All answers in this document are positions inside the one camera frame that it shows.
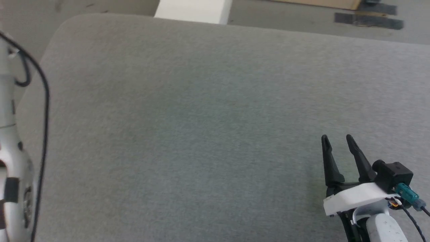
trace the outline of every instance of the black tape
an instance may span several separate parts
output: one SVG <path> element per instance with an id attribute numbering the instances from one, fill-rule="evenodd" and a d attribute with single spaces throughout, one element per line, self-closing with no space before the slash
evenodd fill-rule
<path id="1" fill-rule="evenodd" d="M 18 142 L 18 149 L 19 149 L 20 151 L 22 151 L 22 150 L 24 149 L 24 144 L 22 143 L 22 141 L 19 141 L 19 142 Z"/>
<path id="2" fill-rule="evenodd" d="M 380 16 L 356 15 L 348 13 L 335 13 L 335 22 L 367 27 L 382 27 L 399 30 L 404 27 L 403 20 L 389 19 Z"/>
<path id="3" fill-rule="evenodd" d="M 0 230 L 6 228 L 6 218 L 4 215 L 4 199 L 0 200 Z"/>
<path id="4" fill-rule="evenodd" d="M 397 6 L 395 5 L 387 5 L 383 3 L 378 3 L 375 5 L 369 5 L 366 4 L 364 1 L 360 3 L 360 5 L 357 8 L 357 11 L 363 11 L 363 12 L 379 12 L 379 13 L 385 13 L 389 15 L 397 15 Z"/>
<path id="5" fill-rule="evenodd" d="M 15 100 L 12 99 L 12 114 L 15 115 Z"/>
<path id="6" fill-rule="evenodd" d="M 8 177 L 4 186 L 4 200 L 5 202 L 18 203 L 19 192 L 19 178 Z"/>

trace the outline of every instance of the concrete floor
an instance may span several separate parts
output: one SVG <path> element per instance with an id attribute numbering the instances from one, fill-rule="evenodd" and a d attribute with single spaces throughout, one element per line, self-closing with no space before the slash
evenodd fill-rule
<path id="1" fill-rule="evenodd" d="M 402 30 L 338 24 L 333 22 L 334 13 L 351 13 L 351 11 L 267 0 L 233 0 L 229 24 L 430 44 L 430 25 L 428 24 L 430 1 L 382 0 L 381 2 L 397 6 L 398 15 L 391 18 L 405 21 L 405 27 Z"/>
<path id="2" fill-rule="evenodd" d="M 66 19 L 92 12 L 114 12 L 153 16 L 159 0 L 3 0 L 1 11 L 4 29 L 36 59 L 40 59 L 50 38 Z M 313 32 L 405 43 L 430 44 L 430 1 L 382 0 L 398 6 L 398 16 L 405 21 L 402 30 L 365 28 L 334 23 L 335 12 L 348 12 L 317 6 L 272 2 L 268 0 L 233 0 L 229 24 Z M 22 79 L 18 58 L 12 71 Z M 16 96 L 22 95 L 18 88 Z"/>

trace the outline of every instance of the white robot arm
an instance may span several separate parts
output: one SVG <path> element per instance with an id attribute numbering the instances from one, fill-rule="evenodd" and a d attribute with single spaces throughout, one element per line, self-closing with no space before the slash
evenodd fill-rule
<path id="1" fill-rule="evenodd" d="M 327 197 L 324 210 L 327 216 L 353 210 L 349 219 L 351 225 L 364 225 L 370 242 L 407 242 L 402 229 L 390 216 L 388 201 L 385 200 L 397 196 L 387 194 L 376 183 L 363 183 Z M 358 223 L 365 218 L 368 218 L 365 223 Z"/>
<path id="2" fill-rule="evenodd" d="M 16 48 L 27 72 L 27 80 L 18 82 L 10 73 L 9 46 Z M 35 177 L 33 162 L 19 138 L 15 121 L 14 86 L 27 86 L 31 77 L 27 61 L 32 63 L 45 87 L 45 113 L 42 161 Z M 45 168 L 49 119 L 49 87 L 38 63 L 22 47 L 0 32 L 0 242 L 34 241 Z"/>

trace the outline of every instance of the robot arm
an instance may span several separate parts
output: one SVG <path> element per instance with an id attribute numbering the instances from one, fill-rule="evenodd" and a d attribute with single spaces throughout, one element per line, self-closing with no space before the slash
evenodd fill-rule
<path id="1" fill-rule="evenodd" d="M 359 181 L 345 183 L 334 161 L 328 137 L 323 135 L 321 142 L 327 186 L 324 210 L 327 216 L 340 217 L 348 242 L 407 241 L 396 220 L 390 216 L 389 208 L 406 211 L 414 206 L 417 211 L 424 210 L 425 203 L 409 188 L 412 171 L 399 162 L 386 164 L 378 160 L 371 166 L 353 137 L 347 135 Z M 412 221 L 425 242 L 421 230 Z"/>
<path id="2" fill-rule="evenodd" d="M 37 183 L 18 136 L 8 56 L 8 44 L 0 40 L 0 242 L 22 242 L 31 238 Z"/>

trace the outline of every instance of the cable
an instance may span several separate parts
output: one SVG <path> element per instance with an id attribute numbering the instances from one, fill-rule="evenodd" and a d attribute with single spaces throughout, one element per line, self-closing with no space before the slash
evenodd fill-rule
<path id="1" fill-rule="evenodd" d="M 28 67 L 27 57 L 25 56 L 25 54 L 23 54 L 23 52 L 21 51 L 18 51 L 18 55 L 21 58 L 22 66 L 24 67 L 25 82 L 20 82 L 15 78 L 15 84 L 20 87 L 26 87 L 30 85 L 31 82 L 30 68 Z"/>
<path id="2" fill-rule="evenodd" d="M 424 206 L 422 206 L 421 209 L 430 217 L 430 212 Z"/>
<path id="3" fill-rule="evenodd" d="M 37 61 L 22 48 L 19 44 L 17 44 L 15 41 L 9 39 L 3 32 L 0 31 L 0 38 L 5 40 L 8 44 L 15 47 L 19 50 L 19 52 L 25 56 L 27 60 L 33 64 L 33 66 L 36 68 L 37 72 L 40 75 L 40 78 L 43 83 L 43 87 L 45 88 L 45 110 L 44 110 L 44 124 L 43 124 L 43 143 L 42 143 L 42 160 L 40 162 L 40 171 L 39 171 L 39 180 L 37 185 L 37 197 L 36 197 L 36 207 L 34 209 L 34 225 L 33 225 L 33 231 L 31 232 L 31 242 L 34 242 L 34 238 L 36 237 L 36 227 L 37 227 L 37 219 L 39 217 L 39 209 L 40 209 L 40 198 L 42 196 L 42 184 L 43 184 L 43 175 L 45 173 L 45 160 L 46 160 L 46 150 L 48 147 L 48 120 L 49 120 L 49 85 L 48 81 L 46 79 L 45 73 L 43 72 L 42 68 L 39 66 Z"/>
<path id="4" fill-rule="evenodd" d="M 411 219 L 411 221 L 414 223 L 414 225 L 415 225 L 415 228 L 417 228 L 417 230 L 418 230 L 418 233 L 420 233 L 420 236 L 421 236 L 421 238 L 423 239 L 423 241 L 424 242 L 427 242 L 426 241 L 426 238 L 424 237 L 424 234 L 423 234 L 423 232 L 421 231 L 421 229 L 420 229 L 420 227 L 418 226 L 418 223 L 417 223 L 417 221 L 414 219 L 414 217 L 412 217 L 412 215 L 409 213 L 409 211 L 405 208 L 405 206 L 403 206 L 403 205 L 399 205 L 402 209 L 403 209 L 403 211 L 405 211 L 405 213 L 406 213 L 406 215 Z"/>

